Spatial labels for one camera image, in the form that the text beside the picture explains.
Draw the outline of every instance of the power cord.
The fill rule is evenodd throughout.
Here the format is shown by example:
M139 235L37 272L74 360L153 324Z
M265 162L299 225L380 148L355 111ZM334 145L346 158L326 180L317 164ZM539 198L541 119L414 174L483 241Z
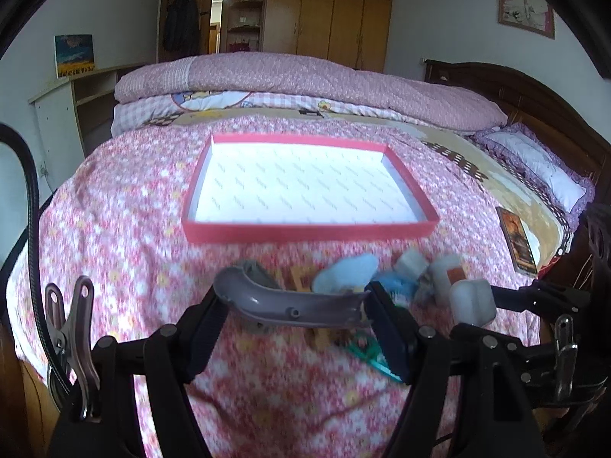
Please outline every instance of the power cord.
M32 308L34 321L38 331L42 348L49 360L49 366L59 382L59 389L67 396L72 384L68 375L62 370L59 358L55 352L43 308L42 292L40 289L40 263L39 263L39 188L36 165L32 153L23 138L11 127L0 122L0 143L12 149L23 168L26 178L27 191L27 267L30 278L30 292L32 295Z

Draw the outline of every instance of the screw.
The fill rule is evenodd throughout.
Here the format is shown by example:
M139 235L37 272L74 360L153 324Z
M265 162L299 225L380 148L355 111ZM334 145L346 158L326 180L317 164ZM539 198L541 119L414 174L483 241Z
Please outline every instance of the screw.
M432 339L436 335L435 329L431 326L422 326L418 329L418 334L420 334L423 338Z
M482 342L484 343L484 346L490 349L494 349L499 345L499 341L497 341L494 336L484 336L482 338Z
M164 338L171 338L173 335L175 335L177 330L178 329L174 324L166 324L165 326L161 327L160 333L162 336L164 336Z
M98 340L98 346L101 348L111 347L112 341L114 341L114 338L112 336L104 336L103 338L100 338Z

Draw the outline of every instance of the light blue object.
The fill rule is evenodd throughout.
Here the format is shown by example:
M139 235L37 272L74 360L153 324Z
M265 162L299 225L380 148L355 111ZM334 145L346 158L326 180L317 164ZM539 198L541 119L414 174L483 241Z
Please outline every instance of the light blue object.
M409 306L418 290L418 283L405 279L393 270L384 270L373 276L372 281L382 284L390 298L398 306Z
M312 281L312 292L333 294L365 287L377 272L379 263L378 257L370 253L342 258L318 273Z

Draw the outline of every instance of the curved gray object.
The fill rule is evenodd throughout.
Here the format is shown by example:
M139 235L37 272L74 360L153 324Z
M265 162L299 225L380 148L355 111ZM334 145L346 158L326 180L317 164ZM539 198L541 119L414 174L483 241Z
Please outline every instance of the curved gray object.
M361 304L368 292L316 294L271 289L249 279L241 267L222 269L213 284L219 299L256 322L297 327L367 327Z

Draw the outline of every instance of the wooden bed frame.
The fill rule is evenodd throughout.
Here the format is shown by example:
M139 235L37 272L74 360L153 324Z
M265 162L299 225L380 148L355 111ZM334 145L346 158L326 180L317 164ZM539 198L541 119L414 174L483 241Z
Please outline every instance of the wooden bed frame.
M611 145L557 93L536 79L490 63L427 60L425 80L459 86L497 103L508 122L526 124L566 165L595 185L595 202L611 204ZM550 282L587 289L592 256L581 220L571 251L546 275Z

